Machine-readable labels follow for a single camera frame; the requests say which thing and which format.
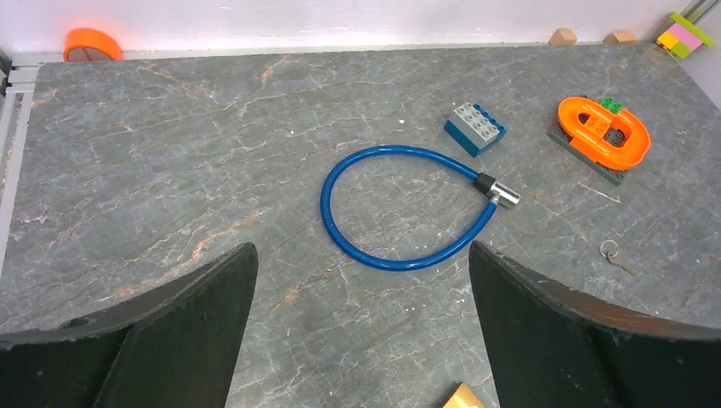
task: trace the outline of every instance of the wooden block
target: wooden block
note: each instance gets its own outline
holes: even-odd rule
[[[559,28],[548,43],[553,46],[573,45],[576,43],[576,34],[570,28]]]
[[[636,42],[636,36],[630,31],[614,31],[606,37],[606,44],[632,44]]]

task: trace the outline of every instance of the orange toy track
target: orange toy track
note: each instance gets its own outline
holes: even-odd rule
[[[617,171],[639,164],[651,146],[646,126],[630,111],[613,114],[600,104],[580,96],[564,99],[559,105],[559,123],[571,137],[570,145],[591,162]],[[623,132],[625,140],[616,147],[604,139],[607,131]]]

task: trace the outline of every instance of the marble countertop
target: marble countertop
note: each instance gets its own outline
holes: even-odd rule
[[[653,145],[613,187],[546,135],[565,97],[611,96]],[[463,102],[508,129],[473,159]],[[524,194],[478,239],[607,301],[721,327],[721,113],[654,45],[412,50],[41,68],[0,278],[0,332],[53,327],[244,241],[260,270],[228,406],[433,406],[466,382],[497,406],[463,251],[410,274],[344,256],[318,197],[373,145],[437,150]],[[432,252],[485,199],[433,163],[378,158],[334,215],[382,257]],[[615,240],[630,275],[599,244]]]

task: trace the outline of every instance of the blue cable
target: blue cable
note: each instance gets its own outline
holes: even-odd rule
[[[328,177],[326,178],[326,182],[323,184],[323,189],[321,190],[321,218],[323,219],[323,225],[325,225],[328,234],[331,236],[336,245],[338,245],[338,247],[340,247],[340,249],[343,250],[343,252],[347,253],[351,258],[357,260],[362,264],[372,266],[373,268],[390,270],[394,272],[406,272],[409,270],[421,269],[435,265],[438,262],[442,262],[452,257],[458,251],[463,249],[463,247],[468,245],[471,240],[473,240],[473,238],[475,238],[475,236],[480,233],[480,231],[485,227],[485,225],[488,224],[491,216],[493,216],[493,213],[496,211],[496,203],[489,201],[488,204],[485,206],[485,210],[483,210],[481,215],[478,217],[478,220],[476,220],[476,222],[471,225],[471,227],[466,232],[464,232],[460,238],[458,238],[455,242],[453,242],[446,248],[431,255],[428,255],[427,257],[410,259],[407,261],[395,261],[392,259],[374,257],[368,253],[365,253],[353,246],[353,244],[351,244],[348,240],[346,240],[343,234],[341,234],[340,230],[338,229],[335,221],[333,221],[333,216],[331,213],[331,193],[333,191],[333,186],[336,184],[336,180],[338,180],[338,176],[340,176],[340,174],[346,168],[350,167],[356,162],[367,159],[368,157],[382,155],[405,155],[423,157],[425,159],[429,159],[434,162],[438,162],[440,164],[448,166],[453,170],[459,172],[463,176],[471,179],[471,181],[475,181],[479,177],[479,174],[475,172],[472,168],[458,161],[455,161],[450,157],[443,156],[441,155],[441,153],[428,149],[423,149],[420,147],[403,145],[376,146],[356,151],[354,154],[344,158],[339,164],[336,165],[336,167],[333,168],[333,170],[331,170],[331,172],[328,174]]]

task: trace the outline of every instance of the white wall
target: white wall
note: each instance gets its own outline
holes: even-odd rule
[[[721,6],[711,10],[696,26],[716,40],[711,48],[698,48],[681,60],[681,66],[721,109]]]
[[[689,0],[5,0],[0,48],[59,52],[79,26],[125,50],[579,41],[648,37]]]

